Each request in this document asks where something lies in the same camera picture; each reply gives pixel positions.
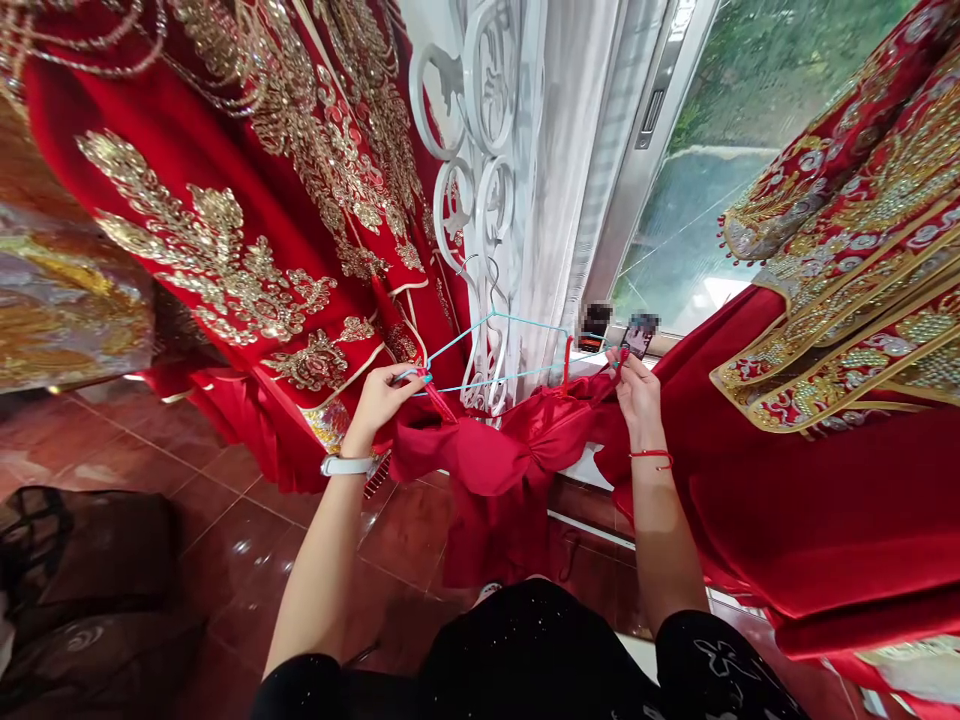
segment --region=brown bag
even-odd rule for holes
[[[17,490],[0,505],[0,567],[16,648],[91,615],[162,607],[175,572],[161,495]]]
[[[24,647],[0,681],[0,715],[13,720],[164,717],[203,635],[193,614],[98,615]]]

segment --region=tiled floor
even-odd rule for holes
[[[209,622],[175,717],[244,717],[287,576],[320,496],[280,495],[260,479],[249,453],[226,446],[192,405],[165,406],[126,380],[62,397],[0,397],[0,461],[0,496],[24,483],[45,483],[160,492],[176,504],[183,518],[185,593]],[[558,483],[551,505],[629,534],[605,498],[576,485]],[[437,474],[400,487],[387,480],[364,501],[363,513],[348,654],[377,641],[379,649],[362,667],[412,674],[437,630],[469,608],[478,592],[442,584],[454,514],[449,478]],[[644,636],[632,553],[556,527],[555,554],[568,571],[561,584],[619,631]],[[788,686],[801,699],[811,698],[815,720],[854,717],[837,678],[790,663],[779,656],[768,625],[727,612]]]

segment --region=red wedding dress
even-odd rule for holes
[[[432,237],[439,163],[413,137],[396,8],[309,5],[11,3],[0,44],[55,174],[222,358],[147,379],[283,492],[322,489],[367,369],[422,362],[468,316]],[[457,348],[433,365],[446,385],[463,371]]]

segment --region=green foliage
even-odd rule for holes
[[[780,148],[863,63],[914,0],[725,0],[669,152]]]

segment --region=black garment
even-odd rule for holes
[[[807,717],[743,636],[706,613],[667,618],[657,668],[660,687],[602,617],[563,588],[533,579],[444,627],[416,680],[301,655],[263,681],[253,718]]]

